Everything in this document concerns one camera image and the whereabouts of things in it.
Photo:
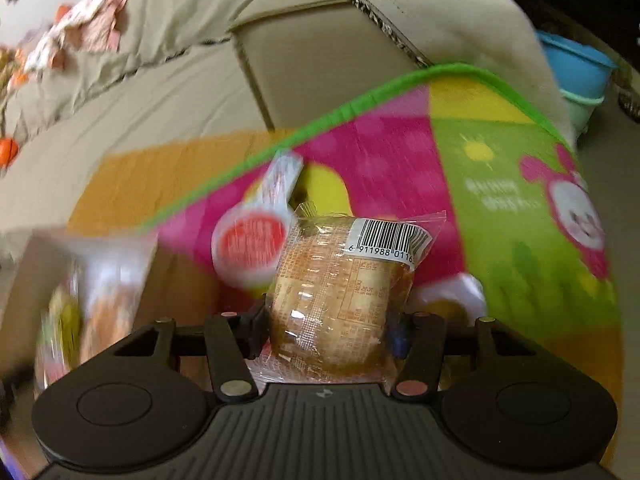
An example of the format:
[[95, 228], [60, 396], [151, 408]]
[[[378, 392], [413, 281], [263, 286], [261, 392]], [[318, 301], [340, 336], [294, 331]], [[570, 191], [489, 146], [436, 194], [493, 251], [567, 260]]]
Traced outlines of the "pink cardboard box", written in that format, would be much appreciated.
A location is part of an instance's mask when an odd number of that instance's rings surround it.
[[196, 325], [215, 312], [212, 270], [155, 236], [79, 236], [61, 230], [14, 231], [1, 237], [1, 377], [32, 366], [42, 314], [54, 290], [78, 279], [84, 318], [117, 304], [129, 327], [172, 318]]

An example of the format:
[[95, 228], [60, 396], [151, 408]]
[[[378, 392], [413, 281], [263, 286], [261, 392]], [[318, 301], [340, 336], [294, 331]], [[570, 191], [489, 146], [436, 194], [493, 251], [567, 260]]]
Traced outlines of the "packaged bread bun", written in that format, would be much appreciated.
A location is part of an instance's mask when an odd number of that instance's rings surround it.
[[268, 339], [248, 363], [256, 382], [389, 382], [416, 270], [446, 221], [299, 218], [267, 294]]

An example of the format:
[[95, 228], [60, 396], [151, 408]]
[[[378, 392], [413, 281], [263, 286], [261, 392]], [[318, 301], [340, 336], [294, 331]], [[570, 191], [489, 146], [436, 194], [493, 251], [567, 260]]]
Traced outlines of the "bread packet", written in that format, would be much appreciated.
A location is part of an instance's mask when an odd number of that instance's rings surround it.
[[132, 237], [87, 238], [78, 243], [85, 315], [81, 362], [131, 333], [155, 249], [153, 242]]

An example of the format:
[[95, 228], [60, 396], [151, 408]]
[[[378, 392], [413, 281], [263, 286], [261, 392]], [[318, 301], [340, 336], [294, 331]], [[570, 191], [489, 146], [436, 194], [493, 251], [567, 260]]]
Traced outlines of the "brown candy balls packet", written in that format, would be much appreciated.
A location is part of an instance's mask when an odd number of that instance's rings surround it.
[[482, 284], [469, 273], [458, 273], [432, 284], [414, 286], [406, 311], [438, 315], [448, 330], [460, 332], [488, 315]]

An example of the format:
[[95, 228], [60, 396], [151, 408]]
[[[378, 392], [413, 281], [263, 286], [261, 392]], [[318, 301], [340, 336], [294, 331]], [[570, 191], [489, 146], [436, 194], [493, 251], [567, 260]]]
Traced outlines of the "green yellow snack packet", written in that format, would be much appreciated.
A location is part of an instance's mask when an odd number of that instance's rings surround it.
[[35, 358], [35, 396], [78, 367], [84, 312], [79, 304], [81, 266], [75, 260], [41, 315]]

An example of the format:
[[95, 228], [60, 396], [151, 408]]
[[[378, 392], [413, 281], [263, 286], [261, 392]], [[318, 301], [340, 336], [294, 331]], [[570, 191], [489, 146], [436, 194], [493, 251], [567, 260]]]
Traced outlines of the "colourful cartoon play mat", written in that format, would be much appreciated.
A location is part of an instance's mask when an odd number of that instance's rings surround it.
[[304, 160], [288, 201], [296, 223], [446, 212], [412, 288], [473, 275], [489, 316], [620, 397], [620, 311], [601, 221], [570, 144], [506, 82], [465, 64], [399, 77], [213, 178], [158, 214], [154, 232], [214, 269], [216, 224], [280, 151]]

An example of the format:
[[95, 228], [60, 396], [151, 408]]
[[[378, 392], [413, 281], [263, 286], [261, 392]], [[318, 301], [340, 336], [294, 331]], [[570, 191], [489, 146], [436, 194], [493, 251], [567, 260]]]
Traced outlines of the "beige covered sofa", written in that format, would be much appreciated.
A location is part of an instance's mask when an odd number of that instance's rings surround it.
[[1, 179], [2, 230], [65, 223], [109, 154], [298, 127], [450, 62], [498, 75], [575, 141], [513, 0], [128, 0], [117, 50], [68, 52], [2, 101], [20, 146]]

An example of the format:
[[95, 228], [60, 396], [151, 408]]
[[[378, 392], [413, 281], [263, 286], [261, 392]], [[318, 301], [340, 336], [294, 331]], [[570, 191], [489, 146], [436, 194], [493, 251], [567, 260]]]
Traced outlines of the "orange toy ball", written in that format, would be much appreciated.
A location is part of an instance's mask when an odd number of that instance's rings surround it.
[[0, 139], [0, 168], [8, 168], [16, 157], [20, 147], [12, 138]]

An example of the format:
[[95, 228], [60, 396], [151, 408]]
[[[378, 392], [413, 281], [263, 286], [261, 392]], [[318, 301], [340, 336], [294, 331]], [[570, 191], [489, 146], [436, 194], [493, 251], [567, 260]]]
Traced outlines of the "blue plastic bucket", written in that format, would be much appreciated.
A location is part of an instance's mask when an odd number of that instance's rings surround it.
[[544, 55], [560, 87], [576, 134], [588, 129], [594, 110], [604, 102], [616, 64], [605, 53], [550, 32], [537, 32]]

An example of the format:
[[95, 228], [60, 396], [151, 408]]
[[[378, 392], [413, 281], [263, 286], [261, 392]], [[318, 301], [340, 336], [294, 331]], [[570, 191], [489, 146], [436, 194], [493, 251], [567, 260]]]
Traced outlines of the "pink baby clothes pile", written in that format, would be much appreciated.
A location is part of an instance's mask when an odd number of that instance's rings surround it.
[[26, 55], [25, 73], [40, 73], [48, 68], [62, 68], [64, 53], [70, 49], [106, 52], [119, 49], [118, 20], [128, 0], [79, 0], [42, 34], [36, 46]]

